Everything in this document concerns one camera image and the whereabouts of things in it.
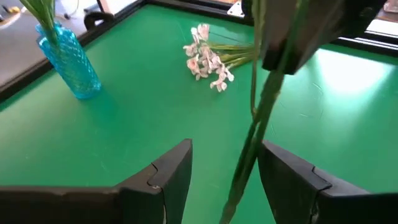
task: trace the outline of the blue glass vase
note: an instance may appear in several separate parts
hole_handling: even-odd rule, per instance
[[[73,94],[78,99],[95,96],[101,89],[101,82],[76,35],[59,22],[55,23],[57,44],[48,40],[40,24],[36,25],[36,31],[40,34],[37,44]]]

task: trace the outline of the green table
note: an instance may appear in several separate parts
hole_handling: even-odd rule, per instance
[[[251,122],[251,66],[224,93],[209,88],[215,78],[196,82],[182,46],[201,22],[213,41],[253,39],[249,26],[148,5],[86,47],[99,96],[77,100],[51,71],[2,103],[0,184],[114,185],[192,138],[183,223],[217,223]],[[286,78],[266,139],[372,192],[397,191],[396,65],[325,46]],[[274,223],[256,167],[233,223],[260,220]]]

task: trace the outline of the flower bunch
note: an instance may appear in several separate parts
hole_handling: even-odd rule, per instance
[[[187,60],[187,67],[196,80],[208,78],[215,72],[218,78],[210,83],[210,88],[215,86],[221,92],[227,87],[226,80],[234,80],[230,70],[253,59],[254,47],[211,43],[208,41],[209,31],[208,24],[192,27],[193,43],[183,46],[183,49],[186,55],[191,57]]]

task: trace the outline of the black frame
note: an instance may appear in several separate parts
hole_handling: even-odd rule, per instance
[[[103,11],[100,1],[97,0],[97,2],[99,8]],[[117,25],[123,19],[134,14],[138,9],[146,4],[155,4],[164,7],[171,7],[174,9],[183,9],[184,11],[215,17],[230,22],[236,22],[249,26],[253,25],[251,20],[228,15],[227,11],[232,6],[228,3],[216,2],[212,0],[137,0],[136,2],[122,9],[120,12],[116,13],[114,15],[113,22],[102,23],[95,29],[89,30],[85,34],[79,36],[78,40],[80,41],[80,44],[82,46],[86,46],[101,34],[104,34],[106,31]],[[398,38],[393,35],[366,31],[360,38],[339,38],[333,41],[332,44],[398,57]],[[0,103],[11,97],[13,94],[17,93],[19,90],[25,88],[27,85],[41,77],[52,68],[53,66],[51,63],[47,59],[43,59],[39,63],[14,77],[5,85],[0,86]]]

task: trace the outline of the green tabletop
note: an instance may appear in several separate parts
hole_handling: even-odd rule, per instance
[[[182,46],[201,22],[210,40],[252,41],[252,27],[145,6],[86,47],[99,96],[77,100],[51,71],[1,104],[0,184],[114,185],[192,138],[183,223],[217,223],[251,122],[251,66],[224,93],[210,89],[215,77],[196,82]],[[396,65],[326,46],[286,78],[266,139],[372,192],[397,191]],[[274,220],[256,167],[233,223],[259,222]]]

